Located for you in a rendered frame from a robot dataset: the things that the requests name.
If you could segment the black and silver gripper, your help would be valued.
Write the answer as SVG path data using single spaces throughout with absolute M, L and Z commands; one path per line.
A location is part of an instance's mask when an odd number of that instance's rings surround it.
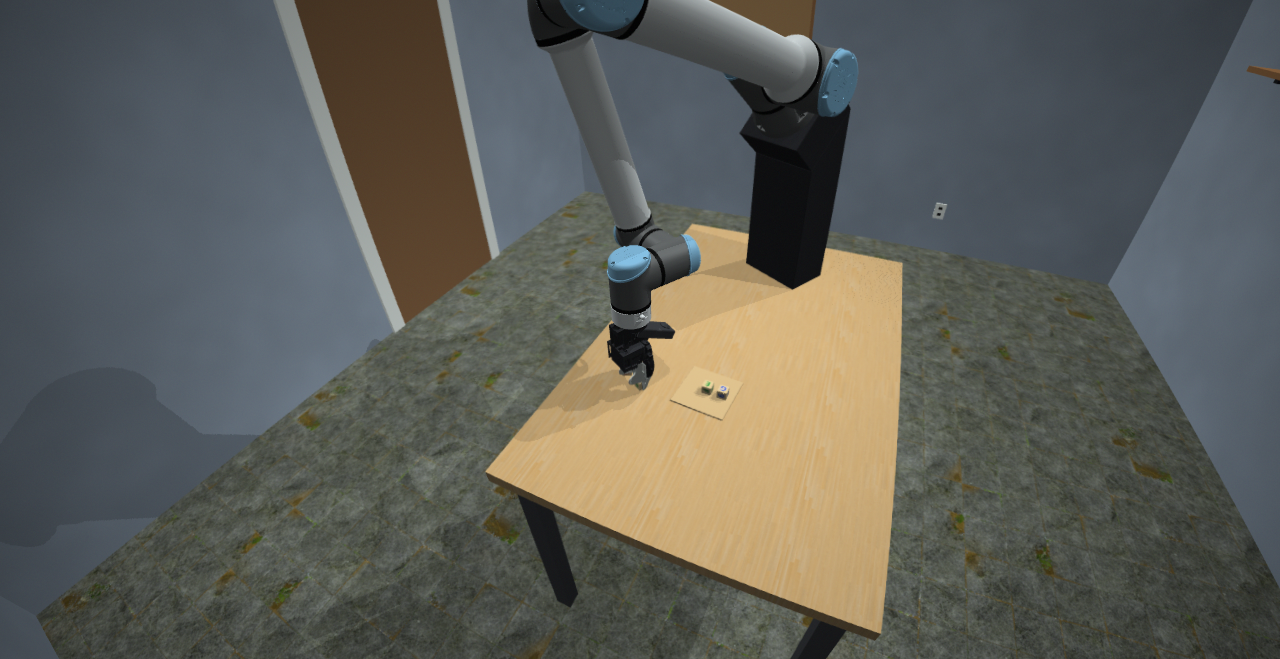
M 618 328 L 612 322 L 609 325 L 612 343 L 607 340 L 608 354 L 616 366 L 620 367 L 620 375 L 634 372 L 634 376 L 628 377 L 628 384 L 643 383 L 643 390 L 646 389 L 654 372 L 652 344 L 648 340 L 649 337 L 637 337 L 632 331 L 643 331 L 644 328 L 646 325 L 643 328 Z M 622 334 L 625 335 L 625 343 L 623 337 L 621 337 Z

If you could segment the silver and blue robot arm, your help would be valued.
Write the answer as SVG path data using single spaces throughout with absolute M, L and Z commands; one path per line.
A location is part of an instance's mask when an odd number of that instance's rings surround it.
M 538 49 L 550 54 L 614 218 L 621 248 L 608 258 L 612 321 L 646 325 L 637 337 L 672 339 L 675 328 L 650 321 L 652 290 L 696 273 L 701 253 L 691 235 L 675 238 L 653 221 L 593 33 L 723 72 L 767 138 L 787 138 L 814 115 L 844 113 L 858 84 L 858 59 L 803 35 L 785 38 L 710 0 L 527 0 L 527 6 Z

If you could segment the tan square mat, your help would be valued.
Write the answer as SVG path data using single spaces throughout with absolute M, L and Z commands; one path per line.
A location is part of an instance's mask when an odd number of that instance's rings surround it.
M 714 383 L 714 390 L 710 395 L 701 393 L 704 380 Z M 716 395 L 719 385 L 730 386 L 730 395 L 727 395 L 726 401 Z M 717 372 L 708 371 L 708 369 L 694 366 L 669 401 L 675 401 L 675 403 L 690 409 L 698 409 L 703 415 L 721 418 L 722 421 L 727 409 L 733 403 L 735 395 L 739 394 L 740 386 L 742 386 L 742 383 L 733 380 L 733 377 L 724 377 L 717 375 Z

